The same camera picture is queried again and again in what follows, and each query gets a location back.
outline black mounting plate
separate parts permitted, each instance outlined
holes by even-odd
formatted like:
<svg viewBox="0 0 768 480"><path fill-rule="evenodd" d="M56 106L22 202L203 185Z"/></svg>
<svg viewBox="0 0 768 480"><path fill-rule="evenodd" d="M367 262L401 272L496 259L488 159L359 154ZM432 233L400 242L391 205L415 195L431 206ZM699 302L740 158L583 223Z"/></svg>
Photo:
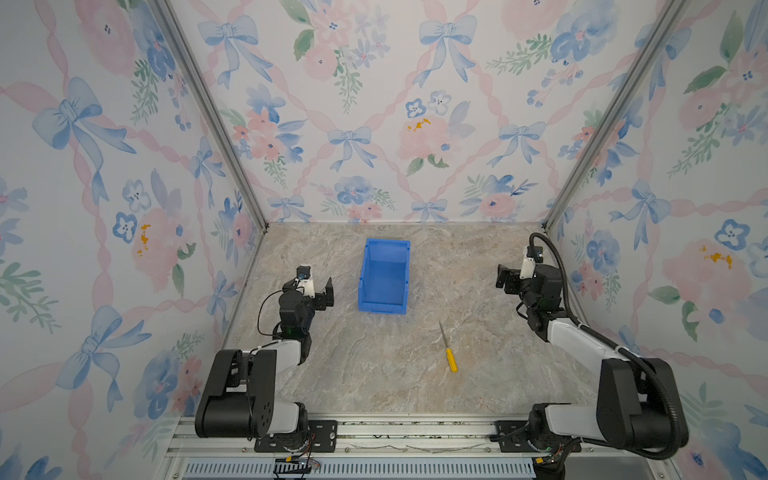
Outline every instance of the black mounting plate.
<svg viewBox="0 0 768 480"><path fill-rule="evenodd" d="M496 425L496 432L499 435L506 435L510 432L514 432L517 429L521 429L525 426L527 422L525 420L497 420L495 422ZM543 453L542 455L550 455L552 453L555 453L558 450L558 447L560 445L565 445L569 441L571 441L571 437L566 437L563 435L540 435L539 436L539 442L543 443L544 447L549 447L551 449L550 452ZM528 444L528 442L524 439L517 439L515 437L507 438L504 440L501 440L498 443L498 447L502 450L502 453L520 453L520 452L537 452L535 449L532 449L531 446ZM581 451L581 445L576 445L576 448L573 450L573 452L580 452Z"/></svg>
<svg viewBox="0 0 768 480"><path fill-rule="evenodd" d="M336 450L336 420L310 420L310 433L315 434L312 453L333 453ZM282 445L270 440L269 436L257 439L253 450L257 453L288 453Z"/></svg>

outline yellow screwdriver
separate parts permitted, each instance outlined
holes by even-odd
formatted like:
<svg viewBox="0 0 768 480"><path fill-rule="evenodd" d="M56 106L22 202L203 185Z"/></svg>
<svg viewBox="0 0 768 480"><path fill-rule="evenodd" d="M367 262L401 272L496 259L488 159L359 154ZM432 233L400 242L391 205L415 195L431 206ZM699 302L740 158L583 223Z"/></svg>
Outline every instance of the yellow screwdriver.
<svg viewBox="0 0 768 480"><path fill-rule="evenodd" d="M445 353L448 355L448 363L451 366L451 371L456 373L458 372L458 367L456 366L456 359L453 358L453 351L451 350L451 347L448 346L448 339L445 338L445 330L442 329L442 322L438 322L440 324L440 333L442 333L442 341L445 342Z"/></svg>

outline floral wallpaper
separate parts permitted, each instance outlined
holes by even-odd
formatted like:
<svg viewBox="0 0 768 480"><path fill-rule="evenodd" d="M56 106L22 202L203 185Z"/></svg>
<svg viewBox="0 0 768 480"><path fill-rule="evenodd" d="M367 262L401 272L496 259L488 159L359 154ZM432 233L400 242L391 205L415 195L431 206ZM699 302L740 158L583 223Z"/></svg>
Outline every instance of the floral wallpaper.
<svg viewBox="0 0 768 480"><path fill-rule="evenodd" d="M146 3L0 12L0 479L153 478L257 228Z"/></svg>
<svg viewBox="0 0 768 480"><path fill-rule="evenodd" d="M664 6L171 4L268 221L350 223L543 220Z"/></svg>
<svg viewBox="0 0 768 480"><path fill-rule="evenodd" d="M683 478L768 478L768 2L693 0L636 95L552 234L590 321L673 366Z"/></svg>

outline yellow screwdriver handle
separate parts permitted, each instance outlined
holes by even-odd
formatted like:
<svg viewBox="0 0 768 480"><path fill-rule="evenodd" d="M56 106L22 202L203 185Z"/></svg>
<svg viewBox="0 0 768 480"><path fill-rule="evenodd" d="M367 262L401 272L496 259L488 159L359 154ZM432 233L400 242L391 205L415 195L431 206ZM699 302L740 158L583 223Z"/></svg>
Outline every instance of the yellow screwdriver handle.
<svg viewBox="0 0 768 480"><path fill-rule="evenodd" d="M451 351L451 349L445 349L445 353L448 354L448 363L451 366L451 371L454 373L458 372L458 367L456 366L456 359L453 358L453 352Z"/></svg>

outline blue storage bin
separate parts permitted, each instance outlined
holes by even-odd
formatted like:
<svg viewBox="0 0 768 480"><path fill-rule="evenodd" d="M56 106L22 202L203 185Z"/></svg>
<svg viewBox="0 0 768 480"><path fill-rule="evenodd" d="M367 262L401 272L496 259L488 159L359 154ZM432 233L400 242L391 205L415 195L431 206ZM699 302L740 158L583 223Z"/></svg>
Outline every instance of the blue storage bin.
<svg viewBox="0 0 768 480"><path fill-rule="evenodd" d="M369 238L357 287L358 309L405 315L410 273L411 242Z"/></svg>

